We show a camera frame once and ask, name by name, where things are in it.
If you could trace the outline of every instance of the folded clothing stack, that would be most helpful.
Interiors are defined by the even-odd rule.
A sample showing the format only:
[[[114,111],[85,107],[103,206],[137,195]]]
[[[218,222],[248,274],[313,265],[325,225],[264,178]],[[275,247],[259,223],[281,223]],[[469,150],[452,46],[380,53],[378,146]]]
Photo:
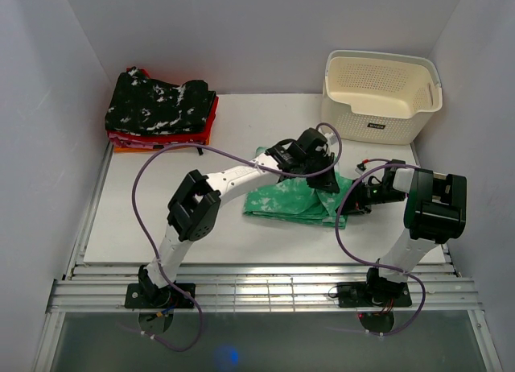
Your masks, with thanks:
[[[209,144],[217,104],[216,92],[204,81],[172,85],[130,68],[118,77],[105,129],[115,151]]]
[[[266,148],[257,149],[257,155]],[[244,215],[264,217],[280,221],[292,221],[305,225],[334,227],[336,209],[352,185],[352,180],[336,173],[339,193],[328,193],[310,188],[306,179],[284,180],[276,185],[267,185],[249,192],[243,206]],[[344,229],[347,217],[340,218],[339,227]]]

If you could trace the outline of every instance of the black cloth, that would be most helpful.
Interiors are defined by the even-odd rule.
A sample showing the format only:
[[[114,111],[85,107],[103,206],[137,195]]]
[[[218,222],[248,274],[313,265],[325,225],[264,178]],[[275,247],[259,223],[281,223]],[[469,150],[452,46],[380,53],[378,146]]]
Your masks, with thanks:
[[[172,85],[132,68],[118,77],[105,129],[137,136],[200,133],[215,96],[204,81]]]

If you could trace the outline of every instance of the basket label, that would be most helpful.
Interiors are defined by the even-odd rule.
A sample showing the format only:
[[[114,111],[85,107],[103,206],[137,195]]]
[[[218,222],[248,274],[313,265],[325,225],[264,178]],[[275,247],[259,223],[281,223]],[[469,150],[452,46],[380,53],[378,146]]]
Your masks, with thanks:
[[[373,122],[369,122],[369,124],[367,125],[367,128],[373,128],[373,129],[385,129],[385,128],[386,128],[386,125],[382,125],[382,124],[374,124]]]

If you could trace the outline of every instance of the folded green shirt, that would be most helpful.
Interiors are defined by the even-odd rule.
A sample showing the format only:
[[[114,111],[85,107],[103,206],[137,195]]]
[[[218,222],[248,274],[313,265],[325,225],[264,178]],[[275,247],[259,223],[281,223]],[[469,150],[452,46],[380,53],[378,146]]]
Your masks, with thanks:
[[[259,147],[257,155],[266,148]],[[275,185],[267,185],[249,192],[243,206],[243,213],[252,217],[292,221],[305,225],[333,226],[336,222],[336,209],[352,180],[336,173],[340,193],[329,193],[310,188],[306,179],[294,178]],[[344,229],[347,217],[340,218],[340,228]]]

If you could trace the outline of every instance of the metal frame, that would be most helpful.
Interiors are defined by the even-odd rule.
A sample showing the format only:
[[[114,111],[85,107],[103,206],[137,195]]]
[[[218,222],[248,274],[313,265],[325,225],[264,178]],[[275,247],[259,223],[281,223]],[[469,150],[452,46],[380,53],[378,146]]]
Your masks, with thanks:
[[[418,163],[413,145],[412,151]],[[128,312],[123,308],[126,287],[137,282],[139,264],[90,266],[83,260],[112,152],[113,148],[107,146],[64,280],[57,281],[52,289],[34,364],[36,371],[51,369],[66,312]],[[446,263],[421,264],[414,269],[426,285],[424,309],[468,311],[487,370],[501,370],[474,282],[456,275],[446,245],[443,253]],[[338,282],[365,280],[367,270],[357,264],[183,265],[177,280],[197,284],[197,299],[206,312],[355,312],[355,308],[338,308],[329,291]],[[416,283],[409,283],[409,287],[414,306],[395,310],[413,311],[418,307],[420,287]]]

